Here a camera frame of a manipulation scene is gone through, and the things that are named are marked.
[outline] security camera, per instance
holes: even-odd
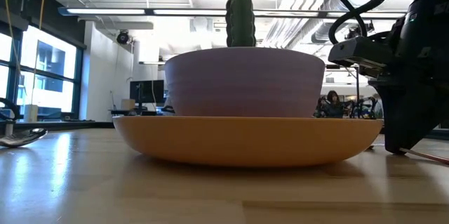
[[[132,41],[132,38],[128,34],[128,30],[121,30],[117,36],[117,42],[122,45],[128,45]]]

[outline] wooden table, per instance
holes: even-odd
[[[449,157],[441,141],[415,149]],[[1,149],[0,168],[0,223],[449,223],[449,167],[382,146],[307,169],[217,169],[86,129]]]

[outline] dark hair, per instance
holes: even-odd
[[[328,93],[328,101],[329,103],[333,103],[332,101],[332,97],[336,96],[337,97],[337,104],[340,104],[340,97],[338,97],[338,94],[336,91],[329,91]]]

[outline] plant pot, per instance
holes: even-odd
[[[324,62],[275,48],[214,48],[170,59],[165,66],[178,116],[311,117]]]

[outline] woman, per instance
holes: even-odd
[[[328,104],[324,106],[327,118],[343,118],[344,105],[340,102],[338,94],[335,91],[329,91]]]

